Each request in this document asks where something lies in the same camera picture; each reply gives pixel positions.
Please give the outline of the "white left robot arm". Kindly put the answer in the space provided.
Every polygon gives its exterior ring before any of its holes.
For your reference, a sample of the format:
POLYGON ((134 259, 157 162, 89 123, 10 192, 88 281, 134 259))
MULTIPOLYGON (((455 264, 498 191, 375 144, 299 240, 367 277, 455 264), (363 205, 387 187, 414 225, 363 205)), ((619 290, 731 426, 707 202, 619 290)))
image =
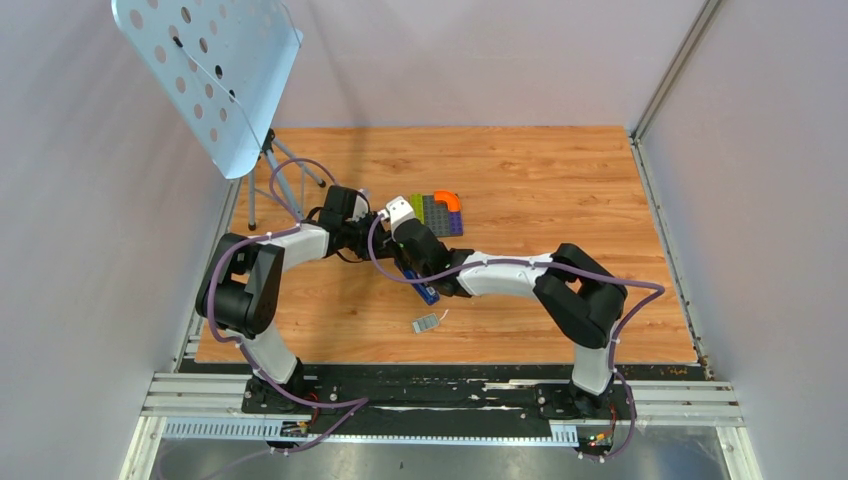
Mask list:
POLYGON ((212 331, 225 331, 272 380, 268 400, 283 413, 298 411, 306 386, 296 373, 300 359, 274 322, 282 275, 294 267, 349 250, 365 258, 368 224, 376 218, 367 195, 333 185, 324 204, 285 231, 247 237, 226 233, 216 244, 195 300, 212 331))

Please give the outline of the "grey staple tray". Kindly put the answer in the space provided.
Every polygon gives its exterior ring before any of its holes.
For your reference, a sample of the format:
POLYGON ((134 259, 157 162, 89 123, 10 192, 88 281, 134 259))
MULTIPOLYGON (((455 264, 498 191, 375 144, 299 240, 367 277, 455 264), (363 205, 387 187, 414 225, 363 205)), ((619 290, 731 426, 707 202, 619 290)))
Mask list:
POLYGON ((436 314, 428 314, 417 318, 412 322, 412 330, 415 334, 433 330, 440 325, 440 317, 436 314))

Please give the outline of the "blue black stapler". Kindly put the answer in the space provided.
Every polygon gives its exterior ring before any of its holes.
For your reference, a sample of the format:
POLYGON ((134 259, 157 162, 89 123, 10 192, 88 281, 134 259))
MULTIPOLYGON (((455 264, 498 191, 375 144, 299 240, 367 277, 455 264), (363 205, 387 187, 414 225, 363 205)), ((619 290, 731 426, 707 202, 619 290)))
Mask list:
MULTIPOLYGON (((395 260, 394 264, 405 279, 419 280, 421 278, 405 261, 395 260)), ((432 306, 440 300, 439 293, 428 283, 413 283, 411 287, 428 306, 432 306)))

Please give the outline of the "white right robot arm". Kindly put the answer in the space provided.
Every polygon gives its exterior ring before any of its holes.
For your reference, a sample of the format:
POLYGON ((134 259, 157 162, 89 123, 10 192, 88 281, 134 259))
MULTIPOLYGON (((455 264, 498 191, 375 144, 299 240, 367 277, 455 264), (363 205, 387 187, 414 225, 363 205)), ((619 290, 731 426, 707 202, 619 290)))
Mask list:
POLYGON ((575 411, 592 418, 609 407, 611 331, 622 316, 627 290, 601 281, 609 272, 586 252, 570 243, 530 257, 448 248, 416 218, 391 230, 397 252, 441 295, 503 295, 538 301, 575 345, 570 392, 575 411))

